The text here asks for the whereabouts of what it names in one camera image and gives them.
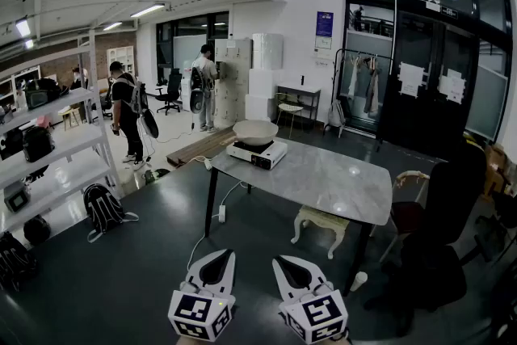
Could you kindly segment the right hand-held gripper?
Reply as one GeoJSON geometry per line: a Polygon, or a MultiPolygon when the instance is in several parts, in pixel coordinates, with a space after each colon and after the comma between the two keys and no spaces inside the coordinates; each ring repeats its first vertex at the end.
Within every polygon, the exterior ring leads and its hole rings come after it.
{"type": "Polygon", "coordinates": [[[335,339],[347,329],[342,294],[314,263],[295,256],[272,260],[282,302],[280,316],[306,344],[335,339]]]}

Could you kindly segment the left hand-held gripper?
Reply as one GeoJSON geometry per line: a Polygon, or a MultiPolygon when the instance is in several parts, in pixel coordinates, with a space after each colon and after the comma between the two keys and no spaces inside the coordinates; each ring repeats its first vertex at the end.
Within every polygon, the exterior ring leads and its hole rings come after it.
{"type": "Polygon", "coordinates": [[[183,337],[214,342],[233,318],[236,255],[215,251],[194,262],[173,291],[168,318],[183,337]]]}

